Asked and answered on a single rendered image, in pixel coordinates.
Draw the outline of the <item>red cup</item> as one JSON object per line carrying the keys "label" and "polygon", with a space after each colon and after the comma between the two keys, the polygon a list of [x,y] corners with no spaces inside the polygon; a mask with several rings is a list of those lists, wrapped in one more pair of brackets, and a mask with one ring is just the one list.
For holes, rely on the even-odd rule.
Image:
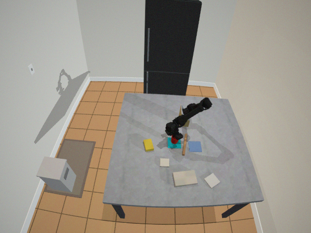
{"label": "red cup", "polygon": [[178,142],[178,140],[176,140],[176,138],[175,138],[175,137],[173,138],[173,135],[172,135],[171,142],[172,142],[173,144],[176,144],[176,143]]}

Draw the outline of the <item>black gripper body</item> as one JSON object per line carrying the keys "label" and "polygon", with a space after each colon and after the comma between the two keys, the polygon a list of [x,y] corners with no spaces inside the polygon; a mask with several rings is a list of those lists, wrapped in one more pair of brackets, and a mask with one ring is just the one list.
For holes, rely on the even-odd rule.
{"label": "black gripper body", "polygon": [[[169,125],[170,123],[171,122],[167,123],[166,126]],[[179,139],[183,138],[183,135],[181,133],[179,133],[179,129],[178,128],[175,128],[174,132],[175,132],[174,135],[175,135],[176,140],[179,140]]]}

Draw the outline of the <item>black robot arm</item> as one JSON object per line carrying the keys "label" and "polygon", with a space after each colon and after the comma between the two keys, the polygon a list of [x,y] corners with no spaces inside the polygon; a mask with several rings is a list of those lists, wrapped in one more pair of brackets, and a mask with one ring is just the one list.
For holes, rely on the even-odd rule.
{"label": "black robot arm", "polygon": [[[200,103],[195,104],[191,103],[189,104],[185,109],[182,109],[183,115],[178,116],[171,122],[169,125],[166,126],[166,134],[168,136],[172,136],[175,128],[181,128],[185,125],[188,119],[193,117],[199,112],[202,112],[203,110],[208,110],[211,107],[212,103],[209,100],[209,98],[204,98],[200,101]],[[205,109],[204,109],[205,108]],[[180,126],[179,126],[180,125]]]}

